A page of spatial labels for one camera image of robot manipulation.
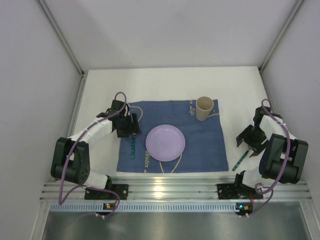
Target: metal frame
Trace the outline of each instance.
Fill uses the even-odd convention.
[[[71,136],[75,131],[76,121],[77,121],[77,118],[78,118],[78,113],[79,113],[79,109],[80,109],[82,96],[84,95],[85,86],[86,86],[86,82],[87,82],[87,77],[88,77],[88,73],[84,72],[83,75],[82,75],[82,78],[80,79],[79,86],[78,86],[78,89],[77,89],[77,92],[76,92],[76,96],[75,96],[75,99],[74,99],[73,107],[72,107],[72,110],[71,110],[71,115],[70,115],[70,118],[68,120],[65,137]]]
[[[61,42],[64,50],[66,51],[67,55],[69,56],[69,58],[70,58],[71,62],[73,63],[75,69],[78,71],[78,73],[80,75],[82,75],[84,71],[82,70],[78,60],[76,59],[73,51],[71,50],[71,48],[70,48],[70,46],[69,46],[64,34],[62,33],[59,25],[57,24],[57,21],[55,20],[53,14],[51,13],[47,3],[45,2],[45,0],[35,0],[35,1],[39,5],[40,9],[42,10],[44,16],[46,17],[46,19],[50,23],[51,27],[53,28],[54,33],[56,34],[57,38]]]
[[[234,183],[234,177],[114,177],[115,184],[128,184],[129,193],[127,202],[248,202],[244,200],[220,200],[218,198],[217,184]],[[74,183],[65,182],[63,194],[76,186]],[[42,190],[40,201],[54,203],[58,201],[60,181],[47,182]],[[68,201],[84,201],[85,189],[77,188],[68,196]],[[105,202],[85,200],[86,202]],[[300,202],[312,201],[309,188],[305,181],[297,184],[278,184],[274,188],[272,202]]]
[[[44,234],[44,230],[47,223],[47,218],[50,212],[51,203],[50,202],[41,202],[37,217],[34,221],[33,229],[31,232],[30,240],[40,240]]]
[[[278,113],[279,111],[277,111],[277,106],[275,106],[274,104],[274,101],[271,97],[271,94],[270,94],[270,90],[269,90],[269,87],[266,83],[266,78],[265,78],[265,73],[263,71],[260,71],[260,77],[261,77],[261,81],[262,81],[262,84],[263,84],[263,88],[264,88],[264,91],[265,91],[265,94],[267,96],[267,98],[269,99],[270,103],[271,103],[271,110],[274,112],[274,113]]]
[[[264,58],[261,66],[259,67],[261,73],[264,71],[264,69],[266,68],[269,60],[271,59],[271,57],[273,56],[273,54],[277,50],[281,40],[284,38],[286,32],[288,31],[290,25],[292,24],[292,22],[294,21],[295,17],[298,14],[298,12],[302,8],[304,2],[305,2],[305,0],[297,0],[295,2],[295,4],[294,4],[289,16],[285,20],[285,22],[284,22],[279,34],[275,38],[273,44],[271,45],[271,48],[269,49],[268,53],[266,54],[266,57]]]
[[[104,202],[67,202],[59,205],[54,202],[51,205],[51,212],[98,212],[108,213],[109,201]],[[117,213],[237,213],[235,202],[130,202],[121,201]]]
[[[305,224],[312,240],[320,239],[320,219],[313,201],[300,202]]]

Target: white wall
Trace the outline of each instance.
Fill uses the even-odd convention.
[[[0,1],[0,239],[29,239],[79,74],[34,0]]]
[[[307,0],[264,74],[289,130],[309,143],[304,178],[320,213],[320,1]]]
[[[85,70],[259,66],[296,0],[46,0]]]

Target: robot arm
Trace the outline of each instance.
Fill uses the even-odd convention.
[[[261,107],[257,108],[253,118],[254,126],[247,127],[236,138],[238,145],[242,142],[248,144],[253,150],[253,156],[258,155],[265,149],[258,167],[236,175],[235,188],[241,196],[255,194],[256,184],[263,184],[266,179],[275,180],[281,171],[288,140],[284,130],[279,125],[279,123],[285,125],[281,116],[278,114],[272,115],[278,123],[266,115]],[[302,175],[308,144],[296,139],[291,133],[289,133],[289,138],[289,159],[279,182],[296,184]]]
[[[65,180],[97,189],[110,189],[112,187],[111,177],[90,168],[89,150],[114,130],[116,130],[118,138],[127,138],[131,134],[141,132],[137,115],[135,113],[129,114],[128,105],[118,115],[105,119],[118,112],[124,104],[122,101],[113,100],[111,108],[100,113],[84,130],[68,138],[59,138],[54,149],[51,176],[61,179],[67,155],[75,142],[82,136],[68,163]]]

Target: ventilation grille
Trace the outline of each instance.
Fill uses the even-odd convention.
[[[103,202],[67,202],[63,205],[53,203],[52,212],[110,212]],[[148,212],[238,212],[236,203],[212,202],[121,202],[117,212],[148,213]]]

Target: blue cloth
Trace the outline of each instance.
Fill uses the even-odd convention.
[[[217,114],[205,121],[196,119],[196,100],[139,101],[129,103],[140,107],[143,115],[139,121],[141,134],[135,137],[135,157],[131,159],[132,138],[121,138],[118,172],[171,173],[179,158],[160,162],[152,158],[146,149],[148,133],[156,126],[168,124],[180,129],[185,138],[185,149],[174,173],[203,173],[228,171],[224,135],[220,125],[218,100],[210,113]],[[141,116],[139,108],[130,108]]]

